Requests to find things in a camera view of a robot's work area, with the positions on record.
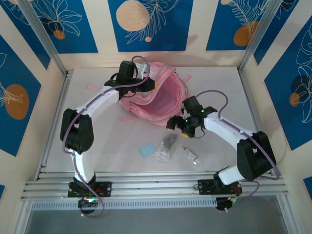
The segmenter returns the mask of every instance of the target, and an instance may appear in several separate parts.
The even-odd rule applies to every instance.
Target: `clear plastic bag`
[[[175,152],[178,138],[179,135],[177,133],[166,132],[155,153],[156,159],[161,162],[170,162],[170,158]]]

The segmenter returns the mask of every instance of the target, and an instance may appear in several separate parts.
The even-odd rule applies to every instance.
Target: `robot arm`
[[[197,127],[205,128],[219,135],[237,151],[237,165],[222,169],[214,175],[214,185],[218,191],[243,179],[252,181],[272,168],[263,153],[247,136],[252,137],[276,165],[270,142],[264,132],[253,133],[237,126],[222,117],[215,108],[203,108],[194,96],[184,100],[183,105],[190,116],[172,117],[167,128],[178,127],[188,137],[194,137]]]
[[[60,139],[61,141],[65,140],[65,147],[74,154],[72,155],[72,160],[77,168],[75,168],[72,190],[76,190],[76,193],[80,196],[88,194],[89,190],[85,188],[77,172],[79,172],[84,182],[88,184],[95,182],[95,173],[88,155],[86,155],[86,151],[91,148],[94,141],[92,120],[94,121],[110,105],[118,102],[129,91],[148,92],[154,89],[155,82],[152,79],[147,78],[145,82],[142,81],[146,68],[146,64],[123,61],[120,64],[119,72],[116,74],[116,80],[112,78],[108,80],[101,91],[84,105],[75,110],[67,109],[64,111]],[[83,112],[76,120],[74,126],[70,128],[67,139],[64,139],[70,123],[81,111]]]

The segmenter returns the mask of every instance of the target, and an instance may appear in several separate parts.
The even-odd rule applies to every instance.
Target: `white table surface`
[[[102,87],[111,74],[118,68],[82,68],[75,69],[66,95],[63,111],[75,109],[90,98],[96,91],[86,89],[86,85]],[[254,123],[243,91],[236,67],[178,67],[178,75],[184,78],[187,74],[192,78],[187,82],[190,96],[208,89],[220,90],[229,97],[229,104],[222,115],[243,128],[254,131]],[[225,98],[220,94],[203,94],[198,98],[203,107],[212,106],[220,109]],[[96,172],[186,172],[217,171],[226,166],[236,164],[236,151],[226,141],[214,133],[206,131],[201,139],[179,139],[177,149],[170,163],[162,163],[154,155],[142,158],[139,149],[147,144],[157,148],[165,133],[163,127],[155,126],[139,118],[120,121],[120,117],[131,115],[118,103],[109,107],[93,122],[95,140],[87,151],[87,156]],[[47,172],[73,172],[70,156],[61,150],[59,138],[61,118],[47,159]],[[189,148],[204,161],[196,167],[180,151],[181,146]]]

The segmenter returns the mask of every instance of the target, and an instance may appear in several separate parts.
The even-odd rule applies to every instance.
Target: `gray floor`
[[[26,234],[285,234],[276,197],[251,197],[228,214],[215,208],[106,210],[98,219],[78,211],[32,211]]]

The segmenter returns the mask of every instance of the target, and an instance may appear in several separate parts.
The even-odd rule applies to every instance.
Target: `blue sponge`
[[[149,155],[156,153],[156,148],[153,144],[148,144],[140,148],[140,153],[142,157],[147,157]]]

